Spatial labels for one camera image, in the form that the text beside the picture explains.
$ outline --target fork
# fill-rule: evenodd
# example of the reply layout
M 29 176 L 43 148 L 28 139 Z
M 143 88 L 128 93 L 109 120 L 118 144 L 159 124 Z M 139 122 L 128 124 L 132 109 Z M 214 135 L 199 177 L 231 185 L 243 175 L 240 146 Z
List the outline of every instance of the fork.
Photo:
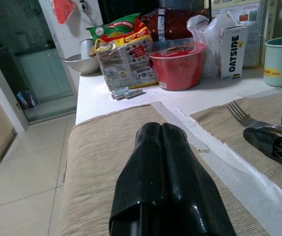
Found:
M 256 129 L 265 128 L 282 134 L 282 126 L 269 124 L 251 118 L 250 115 L 247 114 L 240 106 L 238 106 L 235 101 L 229 103 L 227 108 L 232 116 L 244 127 L 251 127 Z

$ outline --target beige placemat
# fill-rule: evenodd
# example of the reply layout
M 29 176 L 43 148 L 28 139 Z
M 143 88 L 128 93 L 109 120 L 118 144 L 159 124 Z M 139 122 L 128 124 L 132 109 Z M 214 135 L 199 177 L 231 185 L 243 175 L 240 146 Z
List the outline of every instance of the beige placemat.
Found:
M 137 130 L 153 121 L 166 122 L 147 105 L 95 118 L 72 130 L 58 236 L 109 235 L 108 221 L 116 180 L 134 149 Z M 268 235 L 201 162 L 214 179 L 238 235 Z
M 242 98 L 236 101 L 252 118 L 271 124 L 281 124 L 282 92 L 261 98 Z M 227 104 L 191 115 L 199 125 L 217 139 L 227 143 L 260 172 L 282 189 L 282 165 L 266 157 L 243 138 L 242 127 L 229 113 Z

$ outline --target doorframe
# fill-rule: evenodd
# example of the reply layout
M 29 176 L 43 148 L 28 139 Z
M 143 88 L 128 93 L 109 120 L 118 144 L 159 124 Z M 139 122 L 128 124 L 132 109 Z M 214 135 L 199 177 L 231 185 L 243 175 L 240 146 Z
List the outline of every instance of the doorframe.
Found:
M 0 70 L 0 105 L 12 123 L 16 133 L 23 133 L 28 128 L 28 119 L 24 115 L 10 86 Z
M 60 58 L 63 58 L 64 55 L 62 54 L 61 46 L 60 46 L 58 38 L 56 36 L 56 31 L 55 31 L 54 25 L 53 25 L 53 23 L 51 21 L 49 12 L 47 11 L 48 10 L 48 6 L 51 4 L 50 0 L 45 0 L 45 1 L 38 0 L 38 3 L 41 6 L 42 12 L 44 14 L 44 17 L 45 17 L 45 20 L 46 20 L 46 23 L 47 23 L 47 26 L 49 28 L 49 31 L 50 31 L 51 35 L 52 35 L 52 38 L 53 38 L 53 41 L 55 43 L 56 49 L 58 51 L 58 55 L 59 55 Z M 65 63 L 63 63 L 63 62 L 61 62 L 61 63 L 62 63 L 62 66 L 64 68 L 64 71 L 65 71 L 65 73 L 67 75 L 69 84 L 70 84 L 71 89 L 73 91 L 73 95 L 74 95 L 74 97 L 75 97 L 75 99 L 77 101 L 78 100 L 78 92 L 77 92 L 77 89 L 76 89 L 75 84 L 73 82 L 73 79 L 72 79 L 71 73 L 69 71 L 69 68 L 68 68 L 68 66 Z

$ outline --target white cup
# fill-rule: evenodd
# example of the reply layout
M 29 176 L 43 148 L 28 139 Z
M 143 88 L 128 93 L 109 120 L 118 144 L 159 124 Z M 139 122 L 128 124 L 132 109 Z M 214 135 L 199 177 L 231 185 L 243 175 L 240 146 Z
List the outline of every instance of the white cup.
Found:
M 81 47 L 81 59 L 88 59 L 90 56 L 88 55 L 92 46 L 94 45 L 94 41 L 91 38 L 83 39 L 80 42 Z

